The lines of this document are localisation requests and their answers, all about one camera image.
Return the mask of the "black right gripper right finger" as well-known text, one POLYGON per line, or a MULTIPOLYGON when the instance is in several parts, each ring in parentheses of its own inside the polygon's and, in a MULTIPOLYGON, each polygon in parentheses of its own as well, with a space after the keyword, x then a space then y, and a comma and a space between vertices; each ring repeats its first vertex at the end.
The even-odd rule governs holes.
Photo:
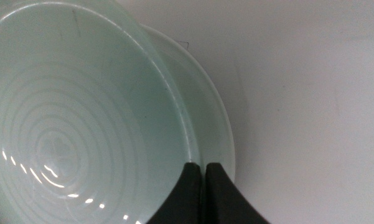
POLYGON ((205 183, 205 223, 269 224, 242 196, 220 163, 206 166, 205 183))

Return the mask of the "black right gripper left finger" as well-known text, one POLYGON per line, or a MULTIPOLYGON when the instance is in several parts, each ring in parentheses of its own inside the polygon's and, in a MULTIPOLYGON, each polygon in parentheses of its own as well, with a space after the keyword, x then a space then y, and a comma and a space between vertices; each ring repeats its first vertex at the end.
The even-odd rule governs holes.
POLYGON ((184 164, 174 188, 148 224, 198 224, 202 176, 193 162, 184 164))

